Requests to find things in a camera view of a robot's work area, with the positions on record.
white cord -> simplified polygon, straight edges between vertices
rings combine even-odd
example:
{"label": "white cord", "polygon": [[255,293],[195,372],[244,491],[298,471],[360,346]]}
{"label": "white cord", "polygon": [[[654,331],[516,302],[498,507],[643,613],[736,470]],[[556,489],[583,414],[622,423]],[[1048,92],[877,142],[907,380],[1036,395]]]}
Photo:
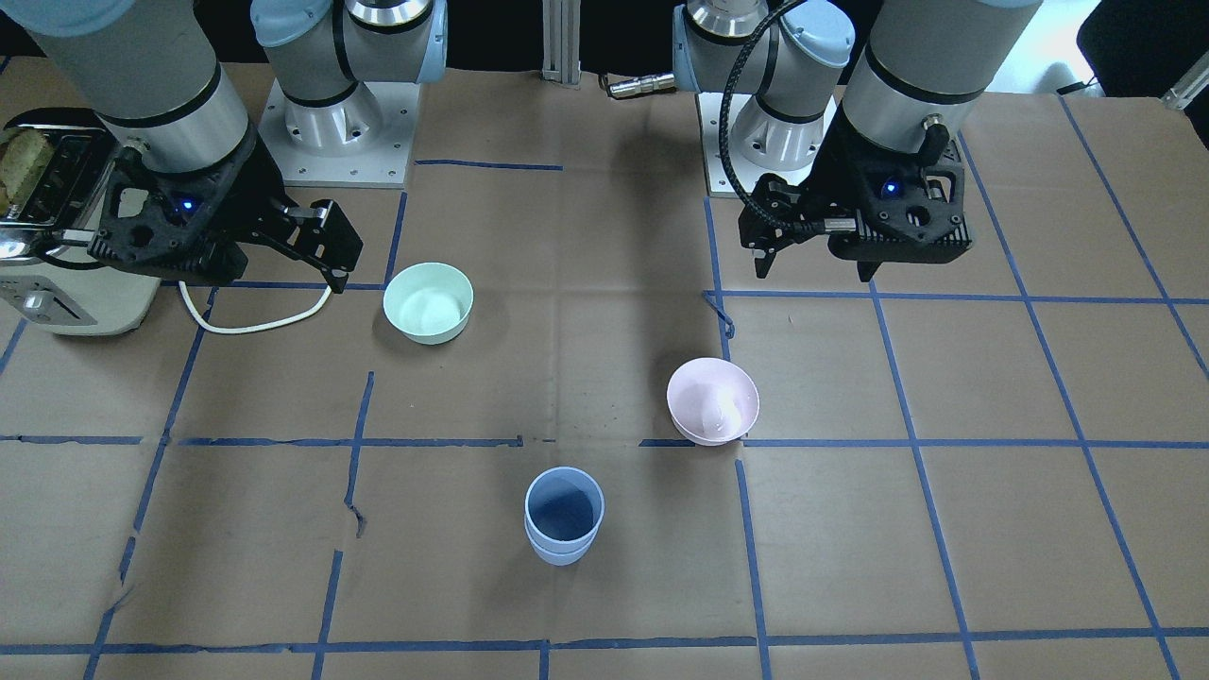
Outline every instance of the white cord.
{"label": "white cord", "polygon": [[243,335],[247,333],[260,333],[261,330],[272,330],[274,328],[280,328],[283,325],[289,325],[291,323],[297,323],[305,318],[311,318],[316,315],[323,306],[328,302],[328,298],[331,296],[331,288],[324,288],[323,295],[319,296],[319,301],[314,304],[310,310],[294,315],[289,318],[283,318],[279,321],[270,321],[267,323],[260,323],[256,325],[248,325],[244,328],[220,328],[218,325],[210,325],[202,315],[197,313],[197,307],[193,306],[193,299],[189,296],[189,288],[185,287],[183,281],[178,281],[177,286],[180,288],[180,296],[185,300],[185,306],[189,307],[189,316],[193,317],[197,325],[201,325],[210,333],[218,333],[219,335]]}

white mounting plate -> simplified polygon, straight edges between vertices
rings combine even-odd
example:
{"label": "white mounting plate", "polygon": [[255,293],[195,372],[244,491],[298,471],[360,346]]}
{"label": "white mounting plate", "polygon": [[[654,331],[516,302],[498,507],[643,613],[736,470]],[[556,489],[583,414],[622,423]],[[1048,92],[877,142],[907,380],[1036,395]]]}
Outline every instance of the white mounting plate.
{"label": "white mounting plate", "polygon": [[[742,110],[751,94],[735,94],[730,98],[730,127],[734,129],[735,119]],[[715,198],[735,198],[735,190],[727,180],[727,173],[722,169],[722,156],[718,154],[718,111],[722,109],[721,92],[699,92],[696,96],[696,115],[701,126],[701,152],[705,155],[705,180],[706,190]],[[831,127],[832,119],[835,117],[835,98],[827,100],[823,109],[823,132]],[[775,172],[791,184],[798,184],[810,175],[810,168],[815,166],[814,157],[802,169],[796,171],[769,171],[748,161],[737,152],[731,144],[730,165],[739,175],[739,181],[744,189],[751,191],[756,186],[756,180],[767,172]]]}
{"label": "white mounting plate", "polygon": [[318,156],[295,144],[285,129],[285,94],[273,81],[260,117],[260,137],[282,168],[285,186],[405,188],[420,122],[421,86],[412,82],[366,82],[365,86],[382,108],[386,129],[372,146],[352,156]]}

white power cable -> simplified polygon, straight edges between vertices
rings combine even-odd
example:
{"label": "white power cable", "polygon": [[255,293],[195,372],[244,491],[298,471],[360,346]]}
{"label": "white power cable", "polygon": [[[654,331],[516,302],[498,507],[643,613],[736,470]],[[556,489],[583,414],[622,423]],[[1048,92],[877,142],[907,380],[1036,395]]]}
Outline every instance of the white power cable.
{"label": "white power cable", "polygon": [[305,318],[311,318],[312,316],[314,316],[316,312],[322,310],[323,306],[328,302],[328,298],[331,296],[331,288],[328,287],[323,289],[323,295],[319,296],[319,301],[316,302],[313,307],[311,307],[305,312],[296,313],[289,318],[270,321],[266,323],[259,323],[256,325],[248,325],[244,328],[221,328],[218,325],[210,325],[209,322],[202,318],[202,315],[197,312],[197,307],[193,306],[193,299],[189,296],[189,288],[185,287],[185,283],[183,281],[178,281],[177,286],[180,288],[180,296],[181,299],[185,300],[185,306],[189,309],[189,316],[193,317],[193,321],[197,322],[197,325],[201,325],[203,329],[210,333],[216,333],[219,335],[244,335],[247,333],[260,333],[261,330],[272,330],[274,328],[280,328],[283,325],[297,323]]}

metal post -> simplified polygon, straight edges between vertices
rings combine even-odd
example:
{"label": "metal post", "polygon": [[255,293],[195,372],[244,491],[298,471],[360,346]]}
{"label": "metal post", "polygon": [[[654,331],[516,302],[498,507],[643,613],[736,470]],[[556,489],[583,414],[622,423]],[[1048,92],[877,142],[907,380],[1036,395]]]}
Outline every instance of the metal post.
{"label": "metal post", "polygon": [[1167,94],[1163,94],[1163,103],[1167,104],[1168,109],[1184,110],[1207,85],[1209,85],[1209,52],[1197,59],[1188,73],[1175,81]]}
{"label": "metal post", "polygon": [[545,45],[542,77],[579,86],[579,0],[542,0]]}

bowl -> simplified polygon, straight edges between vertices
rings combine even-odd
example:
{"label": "bowl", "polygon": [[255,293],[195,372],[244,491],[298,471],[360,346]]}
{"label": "bowl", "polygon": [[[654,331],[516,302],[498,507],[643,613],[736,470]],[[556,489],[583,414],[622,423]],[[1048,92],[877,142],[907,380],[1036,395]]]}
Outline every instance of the bowl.
{"label": "bowl", "polygon": [[759,392],[744,369],[712,357],[693,359],[667,381],[672,423],[694,444],[718,446],[746,434],[759,415]]}
{"label": "bowl", "polygon": [[440,345],[457,338],[470,319],[474,288],[457,267],[420,263],[391,280],[382,311],[391,325],[421,345]]}

